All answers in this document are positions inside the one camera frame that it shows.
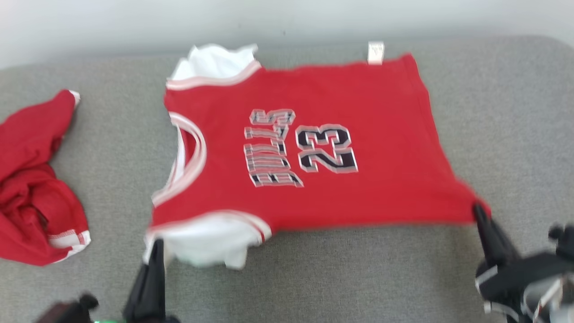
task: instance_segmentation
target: red garment with white trim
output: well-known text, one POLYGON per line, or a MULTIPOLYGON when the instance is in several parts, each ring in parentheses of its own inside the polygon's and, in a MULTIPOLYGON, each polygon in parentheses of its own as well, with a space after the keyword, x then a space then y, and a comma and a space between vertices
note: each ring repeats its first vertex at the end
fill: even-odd
POLYGON ((90 243, 80 201, 47 163, 79 102, 78 93, 26 107, 0 124, 0 257, 44 266, 90 243))
POLYGON ((165 106, 179 152, 148 244, 197 266, 241 268, 278 230, 474 221, 411 55, 266 70, 252 48, 195 48, 165 106))

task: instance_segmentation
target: crumpled red garment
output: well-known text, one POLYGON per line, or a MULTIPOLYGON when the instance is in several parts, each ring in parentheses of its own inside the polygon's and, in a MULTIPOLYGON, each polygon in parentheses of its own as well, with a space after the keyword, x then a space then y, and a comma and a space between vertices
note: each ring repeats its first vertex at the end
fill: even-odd
POLYGON ((62 90, 0 124, 0 257, 45 266, 91 241, 82 205, 48 161, 80 95, 62 90))

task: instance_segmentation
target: gray table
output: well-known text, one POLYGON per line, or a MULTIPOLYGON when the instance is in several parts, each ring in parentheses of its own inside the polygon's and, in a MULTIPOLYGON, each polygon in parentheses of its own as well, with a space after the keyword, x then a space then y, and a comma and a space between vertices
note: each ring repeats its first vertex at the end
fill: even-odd
MULTIPOLYGON (((366 44, 260 49, 269 68, 366 59, 366 44)), ((411 51, 455 171, 492 206, 520 250, 549 248, 574 220, 574 51, 539 37, 387 43, 411 51)), ((0 119, 59 89, 82 95, 52 161, 82 201, 92 244, 46 268, 0 260, 0 322, 32 322, 83 290, 94 319, 119 318, 144 250, 151 193, 176 154, 163 108, 166 76, 185 53, 85 59, 0 71, 0 119)), ((473 227, 280 233, 243 271, 168 268, 167 307, 192 322, 499 322, 474 288, 473 227)))

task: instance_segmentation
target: clothing tag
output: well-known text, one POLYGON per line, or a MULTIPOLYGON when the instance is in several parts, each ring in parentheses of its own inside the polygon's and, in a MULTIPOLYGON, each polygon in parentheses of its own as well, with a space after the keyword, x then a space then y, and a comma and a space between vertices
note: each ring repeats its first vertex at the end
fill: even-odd
POLYGON ((382 64, 385 55, 385 44, 382 41, 369 41, 369 54, 367 62, 369 64, 382 64))

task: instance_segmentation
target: white wall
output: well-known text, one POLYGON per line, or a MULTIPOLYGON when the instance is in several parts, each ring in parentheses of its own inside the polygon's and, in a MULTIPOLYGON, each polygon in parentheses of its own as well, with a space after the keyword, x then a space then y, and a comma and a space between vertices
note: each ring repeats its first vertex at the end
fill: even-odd
POLYGON ((574 45, 574 0, 0 0, 0 68, 191 44, 545 34, 574 45))

